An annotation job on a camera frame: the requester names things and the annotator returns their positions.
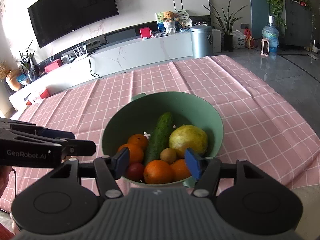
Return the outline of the large orange front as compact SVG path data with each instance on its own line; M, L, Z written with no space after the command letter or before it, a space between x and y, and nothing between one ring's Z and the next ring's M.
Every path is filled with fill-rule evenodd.
M184 180L191 176L184 159L178 159L170 167L174 172L174 181Z

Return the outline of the red cherry tomato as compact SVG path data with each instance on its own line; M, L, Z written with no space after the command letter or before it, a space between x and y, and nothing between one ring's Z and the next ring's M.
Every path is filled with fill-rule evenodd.
M145 166L141 163L131 163L125 173L125 177L132 181L141 181L144 178Z

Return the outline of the yellow-green pear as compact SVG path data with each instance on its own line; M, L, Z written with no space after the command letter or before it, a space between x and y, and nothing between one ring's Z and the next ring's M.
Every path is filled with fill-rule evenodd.
M191 148L195 153L203 155L208 147L207 133L193 125L183 125L175 129L169 137L169 147L174 149L180 159L185 150Z

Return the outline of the small orange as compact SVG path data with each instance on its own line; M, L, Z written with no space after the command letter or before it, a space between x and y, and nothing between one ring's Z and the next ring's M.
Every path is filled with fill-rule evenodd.
M134 134L131 137L129 137L127 142L129 144L134 144L134 145L140 147L142 150L146 150L148 143L149 143L149 140L143 134Z

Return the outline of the brown longan fruit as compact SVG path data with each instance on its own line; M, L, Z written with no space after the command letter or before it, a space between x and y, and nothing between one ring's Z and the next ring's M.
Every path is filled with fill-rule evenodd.
M177 159L177 153L172 148L166 148L160 153L160 159L169 165L174 163Z

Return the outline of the green cucumber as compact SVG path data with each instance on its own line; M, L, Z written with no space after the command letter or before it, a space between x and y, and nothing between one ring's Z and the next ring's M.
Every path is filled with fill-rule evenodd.
M145 152L145 165L159 159L160 153L168 147L169 137L173 132L174 118L171 112L163 113L149 138Z

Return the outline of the green colander bowl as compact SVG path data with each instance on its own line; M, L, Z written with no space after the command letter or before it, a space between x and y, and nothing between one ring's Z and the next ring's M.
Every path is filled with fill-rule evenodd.
M139 94L108 122L101 140L104 155L114 156L136 134L149 134L143 164L159 158L169 147L171 133L184 125L202 129L208 136L203 158L215 157L222 145L224 127L216 108L206 100L182 92Z

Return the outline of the left green potted plant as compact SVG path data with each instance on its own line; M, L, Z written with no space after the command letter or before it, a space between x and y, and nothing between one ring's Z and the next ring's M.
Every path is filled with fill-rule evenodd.
M34 68L35 51L29 52L31 44L32 41L30 42L24 53L19 52L20 59L18 60L18 62L21 64L24 74L29 78L31 82L34 82L36 80L36 72Z

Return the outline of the pink checkered tablecloth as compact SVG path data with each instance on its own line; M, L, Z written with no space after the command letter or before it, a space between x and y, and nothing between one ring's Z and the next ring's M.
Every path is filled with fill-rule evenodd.
M95 80L28 106L20 119L92 140L96 156L151 133L159 116L215 132L208 152L247 159L291 189L319 184L319 138L301 115L227 56L171 62Z

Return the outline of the white wifi router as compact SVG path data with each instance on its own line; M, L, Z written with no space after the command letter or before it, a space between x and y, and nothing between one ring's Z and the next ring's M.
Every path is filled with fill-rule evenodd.
M72 51L76 60L86 58L94 53L94 43L82 42L73 46Z

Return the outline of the white tv cabinet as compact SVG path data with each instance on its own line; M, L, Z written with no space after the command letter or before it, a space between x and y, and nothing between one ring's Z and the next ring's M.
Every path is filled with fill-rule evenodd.
M191 57L191 32L125 41L97 50L92 55L64 64L33 83L20 89L9 100L17 111L26 106L25 98L32 93L48 89L50 95L57 94L81 83L95 79L93 76L107 76L140 66L169 62Z

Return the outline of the silver trash bin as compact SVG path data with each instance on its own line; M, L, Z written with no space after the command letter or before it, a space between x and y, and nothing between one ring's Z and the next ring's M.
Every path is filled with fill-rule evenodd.
M207 25L195 25L190 28L193 58L213 56L213 29Z

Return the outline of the red box on cabinet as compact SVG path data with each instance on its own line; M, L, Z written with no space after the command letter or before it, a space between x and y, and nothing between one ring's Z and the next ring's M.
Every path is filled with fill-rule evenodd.
M149 27L140 28L139 31L142 39L148 39L152 37L152 31Z

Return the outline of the blue water jug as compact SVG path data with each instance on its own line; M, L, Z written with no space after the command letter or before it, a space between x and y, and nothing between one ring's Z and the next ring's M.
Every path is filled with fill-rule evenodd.
M269 41L269 52L276 53L279 46L279 31L273 23L273 16L268 17L268 25L263 28L263 38Z

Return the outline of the black wall television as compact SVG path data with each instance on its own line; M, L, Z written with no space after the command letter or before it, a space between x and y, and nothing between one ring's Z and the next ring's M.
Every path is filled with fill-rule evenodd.
M118 15L116 0L38 0L28 12L40 48L84 26Z

